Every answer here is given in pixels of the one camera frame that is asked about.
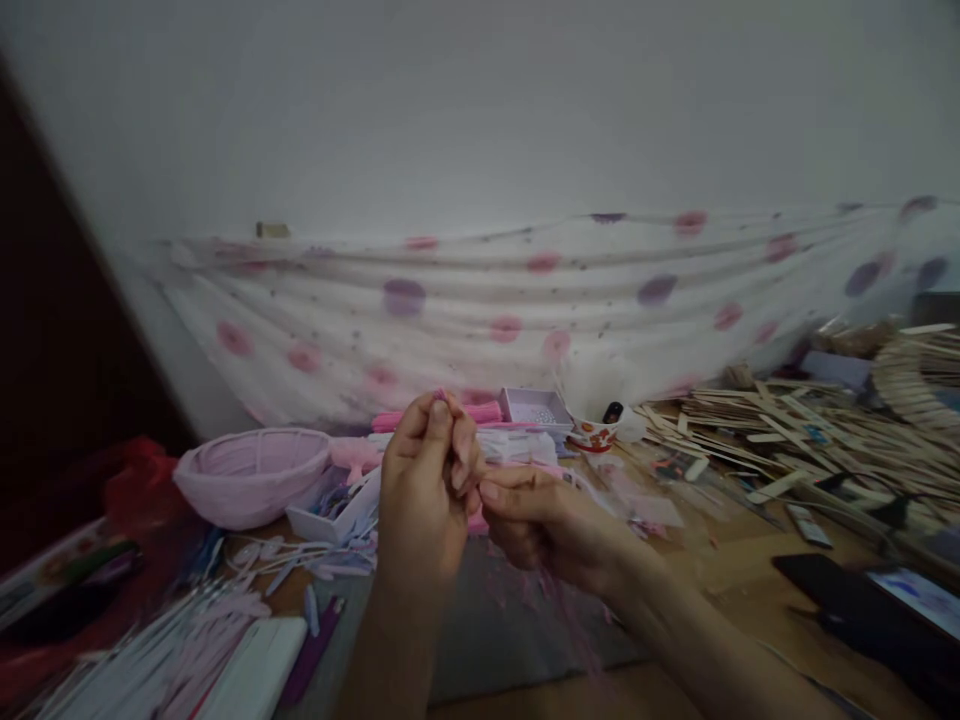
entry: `phone screen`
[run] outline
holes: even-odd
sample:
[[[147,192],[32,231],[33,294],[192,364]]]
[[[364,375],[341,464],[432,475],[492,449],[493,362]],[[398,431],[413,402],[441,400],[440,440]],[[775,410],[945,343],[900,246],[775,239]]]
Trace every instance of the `phone screen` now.
[[[866,576],[954,640],[960,641],[960,598],[906,568],[869,570]]]

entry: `cup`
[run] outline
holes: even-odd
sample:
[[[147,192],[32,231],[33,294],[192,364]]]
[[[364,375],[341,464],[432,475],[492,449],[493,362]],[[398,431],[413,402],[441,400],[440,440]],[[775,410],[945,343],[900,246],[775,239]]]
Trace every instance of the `cup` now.
[[[608,452],[617,439],[617,429],[622,422],[623,418],[615,423],[604,424],[574,417],[570,443],[587,452]]]

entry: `polka dot fabric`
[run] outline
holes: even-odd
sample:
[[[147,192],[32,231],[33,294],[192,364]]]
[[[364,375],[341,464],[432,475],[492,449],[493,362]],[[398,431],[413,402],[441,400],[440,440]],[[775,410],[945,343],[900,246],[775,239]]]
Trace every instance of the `polka dot fabric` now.
[[[620,373],[631,401],[776,364],[826,318],[944,286],[958,228],[931,196],[599,212],[462,237],[175,240],[155,279],[260,422],[342,427],[438,386],[550,388],[563,363]]]

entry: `pink woven basket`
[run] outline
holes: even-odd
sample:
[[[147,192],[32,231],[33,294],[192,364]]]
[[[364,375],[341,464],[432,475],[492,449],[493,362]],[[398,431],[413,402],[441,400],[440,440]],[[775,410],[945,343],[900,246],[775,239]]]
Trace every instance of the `pink woven basket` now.
[[[253,430],[190,450],[173,481],[204,519],[227,530],[249,530],[273,522],[310,492],[329,457],[325,433]]]

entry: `purple pen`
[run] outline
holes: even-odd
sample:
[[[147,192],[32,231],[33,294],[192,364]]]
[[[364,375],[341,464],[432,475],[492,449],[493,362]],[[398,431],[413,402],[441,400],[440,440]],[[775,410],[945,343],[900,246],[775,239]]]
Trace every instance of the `purple pen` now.
[[[330,638],[333,637],[334,630],[337,629],[337,623],[340,622],[340,614],[346,605],[346,600],[334,595],[330,598],[327,609],[320,616],[320,634],[317,637],[307,636],[300,648],[300,654],[297,661],[293,664],[293,670],[287,678],[287,684],[283,687],[283,693],[280,695],[280,705],[282,707],[291,707],[303,699],[303,694],[310,685],[310,680],[316,672],[317,665],[323,658],[327,646],[330,644]]]

